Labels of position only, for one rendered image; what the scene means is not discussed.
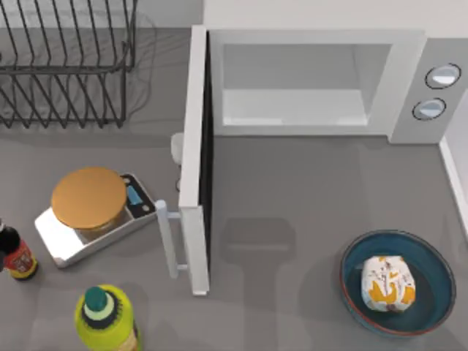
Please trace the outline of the pale microwave oven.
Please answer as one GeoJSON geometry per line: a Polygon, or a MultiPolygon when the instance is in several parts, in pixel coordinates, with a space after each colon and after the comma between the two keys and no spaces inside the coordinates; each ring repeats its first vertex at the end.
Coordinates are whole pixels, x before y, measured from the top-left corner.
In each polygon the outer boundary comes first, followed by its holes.
{"type": "Polygon", "coordinates": [[[423,30],[210,29],[215,132],[223,136],[379,135],[437,143],[468,86],[468,36],[423,30]],[[428,71],[461,68],[451,87],[431,89],[428,71]],[[413,117],[440,98],[445,112],[413,117]]]}

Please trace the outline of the dark sauce bottle red label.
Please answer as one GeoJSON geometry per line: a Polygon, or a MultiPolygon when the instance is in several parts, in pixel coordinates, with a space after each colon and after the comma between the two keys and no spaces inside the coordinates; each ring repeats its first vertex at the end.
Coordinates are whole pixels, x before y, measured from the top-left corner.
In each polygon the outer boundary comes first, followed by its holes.
{"type": "Polygon", "coordinates": [[[13,279],[30,279],[39,263],[18,231],[0,219],[0,272],[8,271],[13,279]]]}

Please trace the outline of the white kitchen scale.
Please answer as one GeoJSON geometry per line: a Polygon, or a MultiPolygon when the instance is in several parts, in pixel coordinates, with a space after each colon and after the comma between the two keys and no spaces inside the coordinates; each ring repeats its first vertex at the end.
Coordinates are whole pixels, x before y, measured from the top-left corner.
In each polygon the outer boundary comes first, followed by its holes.
{"type": "Polygon", "coordinates": [[[155,201],[133,174],[90,166],[56,184],[34,226],[55,265],[66,268],[155,218],[155,201]]]}

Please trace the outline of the white microwave door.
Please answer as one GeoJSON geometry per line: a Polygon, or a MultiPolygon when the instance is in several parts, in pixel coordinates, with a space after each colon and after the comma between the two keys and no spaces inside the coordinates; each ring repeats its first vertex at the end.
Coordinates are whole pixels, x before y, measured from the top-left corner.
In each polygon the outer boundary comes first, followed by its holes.
{"type": "Polygon", "coordinates": [[[214,119],[208,30],[193,26],[178,207],[192,294],[210,290],[214,119]]]}

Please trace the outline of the blue bowl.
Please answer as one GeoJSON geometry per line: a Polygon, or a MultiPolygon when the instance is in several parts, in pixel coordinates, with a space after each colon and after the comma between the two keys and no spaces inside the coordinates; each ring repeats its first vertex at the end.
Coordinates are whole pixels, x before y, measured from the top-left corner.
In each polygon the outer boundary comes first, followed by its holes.
{"type": "Polygon", "coordinates": [[[351,241],[340,259],[339,288],[353,318],[385,336],[429,333],[446,321],[456,302],[456,280],[447,260],[425,239],[401,230],[374,230],[351,241]],[[408,264],[416,299],[405,312],[376,312],[363,302],[361,272],[373,256],[402,256],[408,264]]]}

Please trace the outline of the round microwave knob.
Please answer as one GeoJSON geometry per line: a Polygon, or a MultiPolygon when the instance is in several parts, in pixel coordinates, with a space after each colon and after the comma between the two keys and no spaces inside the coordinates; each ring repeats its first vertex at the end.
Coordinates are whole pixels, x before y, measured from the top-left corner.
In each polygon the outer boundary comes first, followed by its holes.
{"type": "Polygon", "coordinates": [[[430,121],[440,117],[446,109],[446,103],[443,99],[434,98],[421,101],[412,109],[412,115],[420,121],[430,121]]]}
{"type": "Polygon", "coordinates": [[[461,77],[461,68],[456,64],[446,64],[434,67],[428,71],[425,77],[426,85],[434,90],[453,86],[461,77]]]}

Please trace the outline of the yellow-green bottle teal cap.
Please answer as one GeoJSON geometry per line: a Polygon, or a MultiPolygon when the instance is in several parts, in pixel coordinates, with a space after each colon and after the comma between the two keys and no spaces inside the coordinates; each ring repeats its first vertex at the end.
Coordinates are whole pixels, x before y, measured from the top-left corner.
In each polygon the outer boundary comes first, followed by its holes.
{"type": "Polygon", "coordinates": [[[116,286],[88,288],[78,300],[74,321],[90,351],[143,351],[132,304],[116,286]]]}

